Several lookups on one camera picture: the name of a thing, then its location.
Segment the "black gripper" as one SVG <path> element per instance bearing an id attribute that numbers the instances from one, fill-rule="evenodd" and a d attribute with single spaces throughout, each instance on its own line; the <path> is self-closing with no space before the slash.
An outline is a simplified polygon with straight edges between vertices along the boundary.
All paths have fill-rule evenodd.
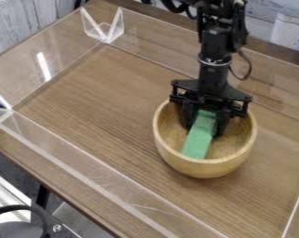
<path id="1" fill-rule="evenodd" d="M 181 123 L 190 129 L 197 110 L 216 113 L 214 137 L 224 134 L 230 117 L 246 117 L 248 106 L 253 98 L 236 89 L 228 82 L 232 56 L 222 59 L 198 58 L 197 78 L 170 81 L 169 100 L 181 106 Z"/>

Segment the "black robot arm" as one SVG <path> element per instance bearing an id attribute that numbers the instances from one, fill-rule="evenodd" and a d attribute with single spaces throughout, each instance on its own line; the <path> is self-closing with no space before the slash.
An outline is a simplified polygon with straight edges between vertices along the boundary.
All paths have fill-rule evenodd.
<path id="1" fill-rule="evenodd" d="M 161 0 L 166 9 L 197 22 L 200 71 L 196 79 L 170 82 L 169 100 L 181 107 L 181 122 L 192 128 L 198 112 L 214 116 L 212 135 L 224 134 L 229 121 L 248 116 L 253 97 L 228 82 L 233 73 L 232 60 L 246 44 L 246 0 Z"/>

